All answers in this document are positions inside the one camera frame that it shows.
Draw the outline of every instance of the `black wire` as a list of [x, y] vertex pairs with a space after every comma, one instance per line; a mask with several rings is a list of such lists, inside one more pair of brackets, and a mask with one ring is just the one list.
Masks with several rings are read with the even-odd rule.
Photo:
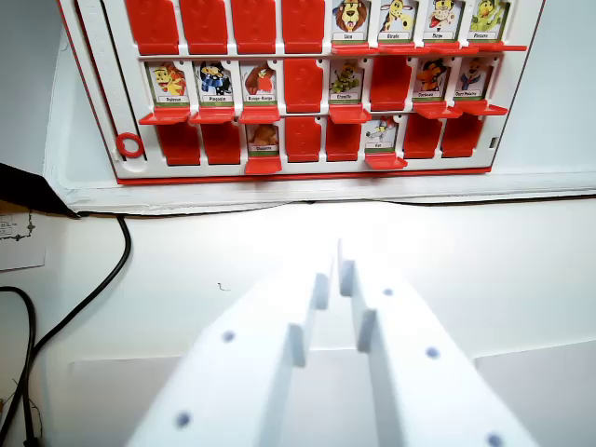
[[[2, 428], [0, 429], [0, 446], [2, 446], [4, 444], [4, 442], [7, 438], [8, 430], [10, 429], [10, 426], [14, 420], [15, 413], [17, 412], [17, 408], [19, 407], [19, 402], [20, 402], [21, 396], [25, 396], [25, 393], [27, 396], [29, 395], [29, 371], [33, 368], [35, 359], [36, 359], [37, 355], [39, 354], [39, 352], [41, 351], [41, 349], [58, 332], [60, 332], [64, 328], [64, 326], [66, 326], [69, 322], [71, 322], [71, 320], [73, 320], [73, 318], [75, 318], [89, 303], [91, 303], [91, 301], [93, 301], [108, 286], [108, 284], [110, 284], [112, 279], [114, 279], [114, 277], [118, 274], [118, 272], [120, 270], [122, 270], [122, 267], [124, 266], [127, 259], [129, 258], [130, 249], [132, 247], [132, 241], [130, 240], [129, 228], [127, 227], [127, 224], [124, 221], [123, 216], [117, 216], [117, 220], [118, 220], [118, 223], [120, 224], [120, 229], [122, 230], [122, 234], [124, 236], [124, 242], [125, 242], [124, 252], [122, 253], [122, 256], [120, 257], [118, 264], [115, 265], [114, 269], [110, 272], [110, 274], [107, 277], [105, 277], [105, 279], [102, 281], [102, 283], [99, 286], [97, 286], [95, 288], [95, 290], [87, 296], [87, 298], [85, 298], [83, 301], [81, 301], [81, 303], [79, 303], [79, 305], [77, 305], [66, 317], [64, 317], [62, 319], [62, 321], [60, 323], [58, 323], [53, 329], [51, 329], [46, 335], [44, 335], [41, 338], [41, 340], [39, 340], [39, 342], [37, 342], [37, 344], [33, 347], [33, 350], [31, 352], [29, 369], [27, 372], [25, 371], [25, 369], [23, 369], [23, 372], [20, 375], [19, 385], [17, 386], [15, 394], [12, 398], [12, 402], [10, 403], [10, 408], [8, 408], [7, 418], [5, 419], [5, 423], [2, 425]], [[23, 405], [23, 410], [25, 411], [25, 419], [27, 417], [32, 419], [31, 407], [29, 405]]]
[[[21, 298], [21, 300], [25, 303], [25, 307], [27, 308], [27, 316], [29, 317], [29, 341], [27, 342], [27, 353], [25, 354], [25, 364], [22, 367], [22, 373], [20, 374], [20, 377], [22, 380], [28, 381], [29, 380], [29, 372], [31, 371], [31, 364], [32, 364], [34, 344], [35, 344], [35, 330], [37, 329], [37, 321], [35, 318], [34, 302], [31, 301], [31, 298], [25, 291], [22, 291], [21, 289], [19, 289], [17, 287], [4, 286], [4, 287], [0, 287], [0, 291], [12, 291], [13, 293], [18, 294], [18, 296]], [[22, 395], [25, 398], [25, 402], [28, 402], [29, 401], [28, 387], [25, 387], [23, 389]], [[31, 417], [31, 412], [28, 412], [28, 413], [25, 412], [25, 432], [27, 433], [28, 439], [35, 437], [34, 423], [33, 423], [32, 417]], [[4, 442], [4, 439], [1, 439], [0, 445], [2, 445], [3, 442]]]

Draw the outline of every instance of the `cartoon bear card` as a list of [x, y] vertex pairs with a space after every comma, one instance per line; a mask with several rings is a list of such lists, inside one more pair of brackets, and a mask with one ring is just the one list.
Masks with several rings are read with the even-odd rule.
[[442, 101], [448, 77], [449, 67], [444, 64], [442, 58], [420, 60], [413, 85], [412, 101]]
[[231, 107], [232, 76], [219, 61], [195, 62], [196, 90], [198, 100], [204, 107]]
[[381, 2], [379, 42], [397, 44], [412, 42], [418, 2], [414, 0], [384, 0]]
[[240, 63], [240, 81], [244, 105], [277, 105], [277, 72], [267, 61]]
[[369, 33], [370, 3], [364, 0], [332, 0], [334, 44], [363, 44]]
[[508, 2], [476, 0], [467, 40], [470, 42], [500, 42], [508, 13]]
[[455, 42], [462, 18], [460, 0], [428, 0], [428, 16], [422, 40]]
[[356, 60], [331, 60], [329, 104], [358, 104], [362, 98], [364, 69]]
[[395, 152], [398, 124], [392, 115], [374, 115], [371, 121], [362, 125], [365, 136], [365, 154]]
[[273, 124], [247, 124], [249, 156], [278, 156], [279, 131]]
[[155, 107], [181, 107], [190, 105], [186, 79], [179, 63], [155, 61], [145, 63], [149, 90]]
[[493, 67], [486, 58], [465, 58], [455, 85], [454, 101], [479, 101], [486, 96]]

